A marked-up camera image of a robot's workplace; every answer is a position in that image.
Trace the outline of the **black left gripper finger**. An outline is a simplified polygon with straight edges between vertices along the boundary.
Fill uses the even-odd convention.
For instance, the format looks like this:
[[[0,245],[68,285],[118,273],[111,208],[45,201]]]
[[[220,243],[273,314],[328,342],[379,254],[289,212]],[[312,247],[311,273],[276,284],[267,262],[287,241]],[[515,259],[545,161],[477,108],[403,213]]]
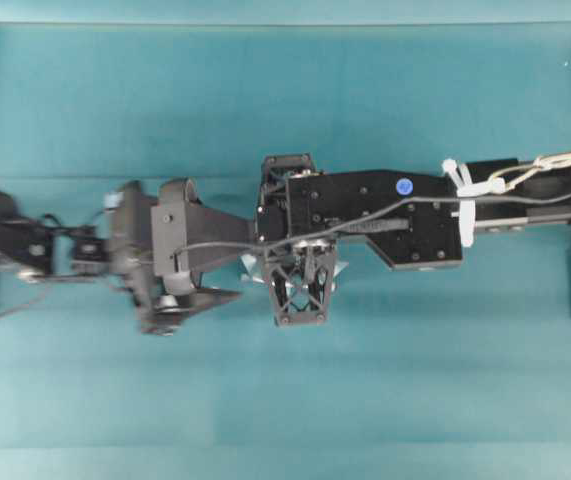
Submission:
[[[216,307],[220,307],[238,300],[242,296],[240,291],[219,288],[197,287],[184,297],[186,312],[184,318],[190,318]]]

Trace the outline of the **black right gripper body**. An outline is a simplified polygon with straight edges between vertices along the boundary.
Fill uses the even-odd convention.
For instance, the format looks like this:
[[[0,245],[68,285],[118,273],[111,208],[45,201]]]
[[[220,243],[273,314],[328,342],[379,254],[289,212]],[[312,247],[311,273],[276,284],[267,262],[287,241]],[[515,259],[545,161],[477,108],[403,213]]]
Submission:
[[[451,182],[397,170],[324,173],[311,156],[268,156],[261,166],[256,237],[264,242],[317,234],[409,201],[381,217],[334,233],[364,240],[395,269],[444,268],[462,262]]]

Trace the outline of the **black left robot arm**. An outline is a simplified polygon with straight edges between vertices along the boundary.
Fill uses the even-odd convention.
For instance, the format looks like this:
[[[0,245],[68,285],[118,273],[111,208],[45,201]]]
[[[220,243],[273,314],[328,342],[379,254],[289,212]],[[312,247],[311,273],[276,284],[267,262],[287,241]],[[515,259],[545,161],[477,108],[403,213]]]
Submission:
[[[25,216],[0,191],[0,271],[32,284],[114,276],[132,300],[141,331],[154,335],[171,335],[188,318],[237,298],[204,286],[202,277],[256,248],[253,224],[203,205],[192,180],[167,182],[156,196],[130,181],[105,211],[108,235],[101,238],[92,224]]]

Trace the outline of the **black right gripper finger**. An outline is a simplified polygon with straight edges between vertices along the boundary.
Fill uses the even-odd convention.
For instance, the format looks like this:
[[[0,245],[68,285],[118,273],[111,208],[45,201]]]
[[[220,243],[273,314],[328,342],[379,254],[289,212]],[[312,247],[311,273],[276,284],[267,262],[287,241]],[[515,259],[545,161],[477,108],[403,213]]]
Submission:
[[[304,244],[264,256],[261,273],[277,326],[327,321],[337,263],[335,244]]]

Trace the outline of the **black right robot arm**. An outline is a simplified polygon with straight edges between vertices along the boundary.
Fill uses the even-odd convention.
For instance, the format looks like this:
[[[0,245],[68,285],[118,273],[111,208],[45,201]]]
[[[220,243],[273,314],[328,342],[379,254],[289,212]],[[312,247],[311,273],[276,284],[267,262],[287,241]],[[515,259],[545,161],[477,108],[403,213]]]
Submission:
[[[571,151],[459,163],[442,173],[326,173],[307,154],[268,157],[256,216],[263,280],[279,326],[328,317],[338,244],[366,243],[394,270],[462,261],[478,232],[571,224]]]

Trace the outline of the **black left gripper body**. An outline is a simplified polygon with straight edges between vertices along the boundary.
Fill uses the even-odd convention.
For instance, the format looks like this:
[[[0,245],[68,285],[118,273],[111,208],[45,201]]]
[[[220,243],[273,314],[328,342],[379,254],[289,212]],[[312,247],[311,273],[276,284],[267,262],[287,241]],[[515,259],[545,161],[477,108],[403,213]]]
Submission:
[[[252,222],[204,205],[191,179],[163,184],[156,196],[124,184],[110,220],[110,273],[130,293],[141,331],[171,335],[187,319],[184,297],[214,271],[249,251]]]

